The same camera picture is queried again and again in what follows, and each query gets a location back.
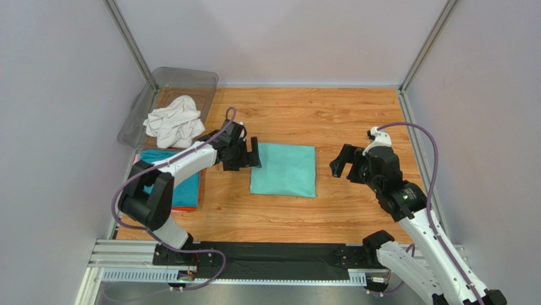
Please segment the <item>teal green t shirt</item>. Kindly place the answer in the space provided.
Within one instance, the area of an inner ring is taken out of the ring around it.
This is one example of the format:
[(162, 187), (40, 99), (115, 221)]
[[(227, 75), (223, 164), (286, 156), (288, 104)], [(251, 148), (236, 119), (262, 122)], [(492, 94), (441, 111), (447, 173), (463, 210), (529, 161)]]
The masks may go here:
[(261, 143), (258, 150), (261, 167), (251, 170), (251, 194), (316, 197), (314, 146)]

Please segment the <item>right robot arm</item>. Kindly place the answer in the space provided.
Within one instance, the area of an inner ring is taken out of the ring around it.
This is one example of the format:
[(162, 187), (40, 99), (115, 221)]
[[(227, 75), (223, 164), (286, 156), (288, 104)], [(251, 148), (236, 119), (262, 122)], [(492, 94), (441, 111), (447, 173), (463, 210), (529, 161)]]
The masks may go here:
[(334, 177), (352, 165), (347, 180), (364, 184), (380, 207), (398, 223), (421, 251), (425, 268), (386, 231), (363, 239), (370, 262), (396, 273), (426, 304), (507, 304), (500, 290), (489, 289), (468, 267), (445, 236), (435, 213), (427, 208), (422, 189), (403, 178), (399, 157), (391, 147), (371, 149), (346, 144), (330, 163)]

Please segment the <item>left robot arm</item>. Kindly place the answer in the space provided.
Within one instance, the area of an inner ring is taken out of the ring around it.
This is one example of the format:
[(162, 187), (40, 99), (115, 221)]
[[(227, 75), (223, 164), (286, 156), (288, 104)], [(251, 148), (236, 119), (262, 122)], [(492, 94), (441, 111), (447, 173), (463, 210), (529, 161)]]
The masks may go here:
[(246, 127), (226, 119), (219, 130), (161, 161), (137, 161), (114, 195), (117, 209), (142, 225), (158, 241), (156, 257), (174, 263), (192, 262), (199, 249), (193, 237), (171, 215), (174, 189), (202, 170), (221, 164), (225, 171), (261, 168), (258, 138), (246, 138)]

